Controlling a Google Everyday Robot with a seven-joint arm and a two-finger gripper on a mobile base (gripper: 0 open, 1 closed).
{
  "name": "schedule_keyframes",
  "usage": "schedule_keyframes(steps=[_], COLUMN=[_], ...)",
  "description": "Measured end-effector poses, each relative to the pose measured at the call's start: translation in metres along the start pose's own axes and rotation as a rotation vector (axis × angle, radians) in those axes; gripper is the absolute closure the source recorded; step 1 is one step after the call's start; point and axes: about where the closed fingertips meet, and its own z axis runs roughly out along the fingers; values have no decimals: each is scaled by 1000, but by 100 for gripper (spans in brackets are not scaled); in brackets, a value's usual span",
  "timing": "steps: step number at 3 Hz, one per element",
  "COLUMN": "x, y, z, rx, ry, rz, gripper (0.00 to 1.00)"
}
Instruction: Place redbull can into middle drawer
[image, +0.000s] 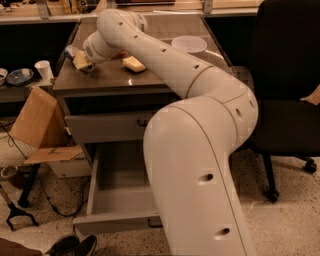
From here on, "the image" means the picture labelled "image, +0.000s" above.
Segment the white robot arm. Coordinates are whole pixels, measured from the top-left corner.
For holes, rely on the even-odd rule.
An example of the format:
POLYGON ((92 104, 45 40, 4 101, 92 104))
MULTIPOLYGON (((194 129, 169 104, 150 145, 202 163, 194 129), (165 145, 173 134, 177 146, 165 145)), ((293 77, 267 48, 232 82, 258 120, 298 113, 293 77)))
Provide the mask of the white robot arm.
POLYGON ((101 63, 120 50, 179 96, 147 124, 148 179, 172 254, 257 256, 229 168, 252 134, 258 104, 231 74, 145 34, 139 13, 105 9, 83 43, 101 63))

